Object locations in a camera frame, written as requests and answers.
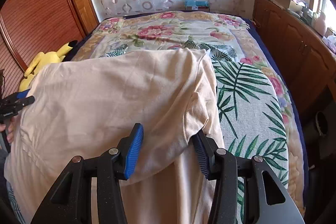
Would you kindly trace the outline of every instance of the navy blue bed sheet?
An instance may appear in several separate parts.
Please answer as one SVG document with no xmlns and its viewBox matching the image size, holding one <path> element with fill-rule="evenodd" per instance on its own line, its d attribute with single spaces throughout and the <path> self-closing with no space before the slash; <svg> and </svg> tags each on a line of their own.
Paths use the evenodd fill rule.
<svg viewBox="0 0 336 224">
<path fill-rule="evenodd" d="M 136 17 L 141 17 L 144 15 L 151 15 L 151 14 L 155 14 L 155 13 L 147 13 L 147 14 L 139 14 L 139 15 L 132 15 L 132 16 L 127 16 L 124 17 L 125 19 L 130 19 L 130 18 L 136 18 Z M 272 68 L 276 71 L 276 73 L 278 75 L 280 75 L 281 79 L 283 80 L 283 82 L 285 83 L 280 70 L 278 69 L 275 61 L 273 60 L 271 54 L 269 53 L 267 47 L 265 46 L 264 42 L 261 40 L 260 36 L 258 35 L 254 24 L 249 20 L 249 19 L 245 19 L 243 18 L 243 20 L 245 20 L 245 22 L 250 25 L 250 29 L 248 30 L 249 33 L 252 35 L 252 37 L 257 41 L 257 43 L 259 44 L 261 50 L 263 51 L 263 53 L 265 54 L 268 62 L 270 63 L 270 65 L 272 66 Z M 71 59 L 76 55 L 76 53 L 78 52 L 78 50 L 80 49 L 80 47 L 82 47 L 85 42 L 90 38 L 90 36 L 92 35 L 92 32 L 85 37 L 82 41 L 80 41 L 79 43 L 77 43 L 77 45 L 67 54 L 67 56 L 65 57 L 64 61 L 71 61 Z M 303 132 L 302 132 L 302 127 L 301 127 L 301 122 L 299 119 L 299 114 L 297 112 L 294 100 L 292 98 L 291 93 L 288 91 L 289 97 L 291 99 L 292 102 L 292 106 L 293 106 L 293 112 L 294 112 L 294 116 L 295 116 L 295 122 L 297 125 L 297 129 L 299 131 L 300 134 L 300 141 L 301 141 L 301 145 L 302 145 L 302 150 L 303 150 L 303 170 L 304 170 L 304 190 L 303 190 L 303 201 L 305 203 L 306 200 L 306 193 L 307 193 L 307 189 L 308 189 L 308 160 L 307 160 L 307 151 L 306 151 L 306 146 L 305 146 L 305 141 L 303 138 Z"/>
</svg>

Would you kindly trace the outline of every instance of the round black object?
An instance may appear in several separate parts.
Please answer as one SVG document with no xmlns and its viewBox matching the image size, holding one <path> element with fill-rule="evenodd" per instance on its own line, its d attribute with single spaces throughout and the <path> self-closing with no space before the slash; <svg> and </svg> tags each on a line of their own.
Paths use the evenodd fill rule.
<svg viewBox="0 0 336 224">
<path fill-rule="evenodd" d="M 319 111 L 315 115 L 315 128 L 319 132 L 320 136 L 326 136 L 328 133 L 328 121 L 323 114 L 323 112 Z"/>
</svg>

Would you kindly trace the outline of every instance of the wrinkled fabric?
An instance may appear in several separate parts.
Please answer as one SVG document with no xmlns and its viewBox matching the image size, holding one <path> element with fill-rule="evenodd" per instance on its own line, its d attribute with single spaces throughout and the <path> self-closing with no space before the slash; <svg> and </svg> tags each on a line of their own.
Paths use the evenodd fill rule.
<svg viewBox="0 0 336 224">
<path fill-rule="evenodd" d="M 35 103 L 21 112 L 5 163 L 27 223 L 72 157 L 100 156 L 137 122 L 144 126 L 142 148 L 134 174 L 121 181 L 128 223 L 207 222 L 215 185 L 188 145 L 203 129 L 224 147 L 205 50 L 139 50 L 50 64 L 28 95 Z"/>
</svg>

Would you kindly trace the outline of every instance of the wooden cabinet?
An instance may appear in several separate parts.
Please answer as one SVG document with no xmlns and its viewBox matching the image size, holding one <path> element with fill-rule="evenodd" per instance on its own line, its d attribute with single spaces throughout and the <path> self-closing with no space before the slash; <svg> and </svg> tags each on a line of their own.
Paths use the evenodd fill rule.
<svg viewBox="0 0 336 224">
<path fill-rule="evenodd" d="M 336 73 L 336 56 L 309 26 L 269 0 L 255 0 L 257 31 L 289 88 L 301 120 Z"/>
</svg>

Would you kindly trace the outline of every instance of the black ear tip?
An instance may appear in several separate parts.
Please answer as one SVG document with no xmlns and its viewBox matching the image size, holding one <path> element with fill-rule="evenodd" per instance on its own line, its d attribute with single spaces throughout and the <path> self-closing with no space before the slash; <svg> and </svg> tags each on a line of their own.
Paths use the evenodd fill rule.
<svg viewBox="0 0 336 224">
<path fill-rule="evenodd" d="M 74 46 L 76 46 L 77 42 L 77 40 L 72 40 L 71 42 L 69 42 L 68 46 L 73 48 Z"/>
</svg>

